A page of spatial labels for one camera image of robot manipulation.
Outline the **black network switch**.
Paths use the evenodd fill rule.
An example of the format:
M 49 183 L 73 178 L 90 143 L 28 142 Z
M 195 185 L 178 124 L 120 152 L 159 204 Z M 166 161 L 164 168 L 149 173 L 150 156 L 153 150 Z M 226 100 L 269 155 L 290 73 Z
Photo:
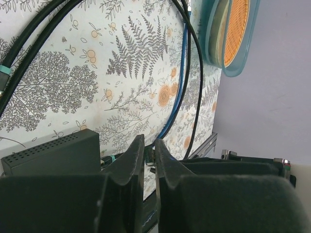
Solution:
M 90 129 L 1 158 L 6 176 L 93 174 L 101 171 L 99 134 Z

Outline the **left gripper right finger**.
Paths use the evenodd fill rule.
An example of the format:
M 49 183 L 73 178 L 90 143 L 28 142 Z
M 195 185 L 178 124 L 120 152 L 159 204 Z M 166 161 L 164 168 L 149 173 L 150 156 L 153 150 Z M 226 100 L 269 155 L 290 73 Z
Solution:
M 308 233 L 294 187 L 273 175 L 196 175 L 155 142 L 161 233 Z

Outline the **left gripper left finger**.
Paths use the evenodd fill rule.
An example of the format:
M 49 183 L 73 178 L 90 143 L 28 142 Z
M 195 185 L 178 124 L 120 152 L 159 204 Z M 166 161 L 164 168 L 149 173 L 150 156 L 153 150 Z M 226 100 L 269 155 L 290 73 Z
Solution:
M 2 178 L 1 232 L 141 232 L 144 147 L 140 134 L 99 174 Z

